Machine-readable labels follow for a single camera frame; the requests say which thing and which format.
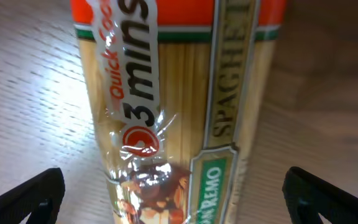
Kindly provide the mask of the orange spaghetti packet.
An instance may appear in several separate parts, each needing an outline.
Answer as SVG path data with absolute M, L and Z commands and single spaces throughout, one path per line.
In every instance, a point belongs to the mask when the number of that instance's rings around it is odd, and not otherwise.
M 116 223 L 235 223 L 285 0 L 72 0 Z

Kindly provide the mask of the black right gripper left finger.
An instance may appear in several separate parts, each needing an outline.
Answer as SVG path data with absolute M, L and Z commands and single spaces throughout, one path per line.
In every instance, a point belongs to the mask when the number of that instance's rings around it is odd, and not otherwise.
M 64 195 L 62 170 L 49 168 L 0 195 L 0 224 L 55 224 Z

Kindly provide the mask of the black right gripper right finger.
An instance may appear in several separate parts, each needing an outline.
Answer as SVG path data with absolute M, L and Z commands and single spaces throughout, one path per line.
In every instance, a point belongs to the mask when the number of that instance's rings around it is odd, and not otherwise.
M 287 171 L 282 191 L 294 224 L 322 224 L 321 217 L 332 224 L 358 223 L 357 197 L 300 167 Z

